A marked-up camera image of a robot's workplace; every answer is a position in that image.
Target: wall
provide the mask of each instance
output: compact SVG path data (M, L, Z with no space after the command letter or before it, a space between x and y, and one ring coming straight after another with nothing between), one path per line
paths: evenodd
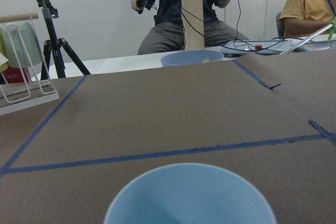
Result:
M250 39L270 39L277 36L275 15L286 0L239 0L241 17L238 29ZM135 55L154 24L155 10L142 15L131 9L130 0L50 0L58 9L53 19L58 38L65 38L82 60ZM221 20L236 27L238 0L226 9L216 8ZM37 12L34 20L41 46L49 39L41 8L36 0L0 0L0 16ZM70 59L63 51L65 62Z

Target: blue tape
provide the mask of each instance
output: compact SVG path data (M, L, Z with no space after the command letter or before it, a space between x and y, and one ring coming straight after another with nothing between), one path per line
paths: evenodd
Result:
M267 141L251 142L251 143L229 144L229 145L216 145L216 146L211 146L211 147L201 147L201 148L185 149L185 150L179 150L179 151L157 152L157 153L139 154L139 155L131 155L131 156L120 156L120 157L112 157L112 158L92 159L92 160L86 160L86 161L67 162L67 163L59 163L59 164L18 167L18 168L8 169L6 174L35 172L38 170L50 170L50 169L59 169L59 168L71 168L71 167L77 167L77 166L100 165L100 164L134 161L134 160L148 159L148 158L178 156L178 155L196 154L196 153L205 153L205 152L214 152L214 151L225 151L225 150L252 148L252 147L266 146L266 145L312 141L312 140L319 140L319 139L323 139L323 137L321 135L299 136L299 137L293 137L293 138L282 138L278 140L267 140Z
M13 165L13 163L20 157L22 152L28 147L28 145L34 140L37 134L46 126L51 118L59 111L63 104L74 94L74 92L82 85L87 76L84 76L80 82L70 91L70 93L54 108L54 110L44 119L44 121L34 130L34 132L28 137L28 139L21 145L21 147L14 153L14 155L7 161L7 163L0 169L0 178L7 170Z
M248 70L246 67L244 67L241 63L239 63L237 60L233 60L233 62L240 67L244 72L246 72L249 76L251 76L253 79L255 79L257 82L259 82L261 85L263 85L264 87L273 90L274 88L278 87L281 85L281 83L273 85L273 86L269 86L266 84L266 82L264 82L263 80L261 80L259 77L257 77L254 73L252 73L250 70Z
M322 128L317 122L314 120L309 120L309 123L326 139L328 139L331 143L336 145L336 138L333 136L333 134L330 134L328 131L326 131L324 128Z

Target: black tripod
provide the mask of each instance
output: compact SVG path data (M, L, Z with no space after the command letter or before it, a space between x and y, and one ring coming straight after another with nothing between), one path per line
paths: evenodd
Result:
M69 46L69 44L66 42L65 39L60 38L57 39L54 24L52 21L52 18L58 18L58 12L57 9L54 9L51 5L49 0L36 0L39 7L42 8L43 17L45 19L48 33L50 40L46 40L44 43L44 49L43 54L45 57L45 62L47 65L47 69L49 70L50 65L50 53L52 52L52 56L54 59L57 77L58 78L64 78L65 77L65 66L62 58L62 54L60 51L60 48L63 47L65 52L69 55L70 59L76 64L78 69L84 74L90 74L89 70L85 67L83 62L79 59L79 57L76 55L76 53L73 51L73 49ZM41 69L41 80L46 80L48 78L47 72L45 69L44 64L42 64Z

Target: blue bowl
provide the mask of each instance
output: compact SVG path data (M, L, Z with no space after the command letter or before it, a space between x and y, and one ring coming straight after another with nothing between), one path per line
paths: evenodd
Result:
M104 224L276 224L263 195L217 166L180 163L146 172L115 197Z
M221 61L224 55L221 52L208 51L208 50L193 50L175 52L170 55L166 55L161 59L163 67L182 66L203 63L208 59L209 62Z

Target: green clip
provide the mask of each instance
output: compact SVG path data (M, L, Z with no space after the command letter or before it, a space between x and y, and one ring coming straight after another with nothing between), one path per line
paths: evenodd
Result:
M332 38L332 35L333 35L334 32L335 32L336 17L334 17L334 19L332 20L331 24L332 24L332 27L330 28L330 33L329 33L329 37L328 37L328 39L331 39L331 38Z

